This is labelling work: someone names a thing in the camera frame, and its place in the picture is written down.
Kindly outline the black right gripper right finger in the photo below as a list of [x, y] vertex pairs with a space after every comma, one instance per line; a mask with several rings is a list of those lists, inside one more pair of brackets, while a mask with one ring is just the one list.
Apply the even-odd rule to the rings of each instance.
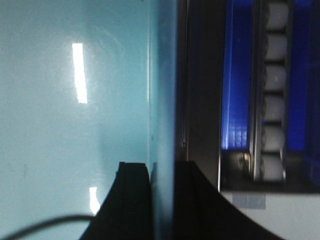
[[193, 161], [175, 163], [173, 238], [175, 240], [280, 239], [226, 200]]

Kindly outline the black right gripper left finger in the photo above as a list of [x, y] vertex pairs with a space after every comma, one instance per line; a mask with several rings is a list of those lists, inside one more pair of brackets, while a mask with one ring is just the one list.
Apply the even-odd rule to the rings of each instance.
[[119, 163], [107, 197], [80, 239], [153, 239], [152, 194], [144, 163]]

